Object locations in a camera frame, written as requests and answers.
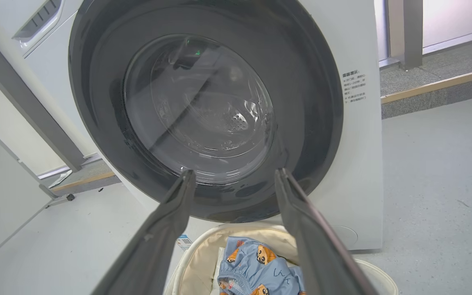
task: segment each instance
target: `clothing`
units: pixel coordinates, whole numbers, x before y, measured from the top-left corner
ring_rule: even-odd
[[[228,237],[220,264],[220,295],[305,295],[302,270],[288,267],[266,244]]]

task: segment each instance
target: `tag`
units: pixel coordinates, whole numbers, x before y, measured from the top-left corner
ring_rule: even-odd
[[[193,244],[191,240],[189,239],[189,237],[187,237],[187,235],[181,235],[180,237],[178,237],[178,239],[176,240],[176,243],[184,251],[189,250],[189,248]]]

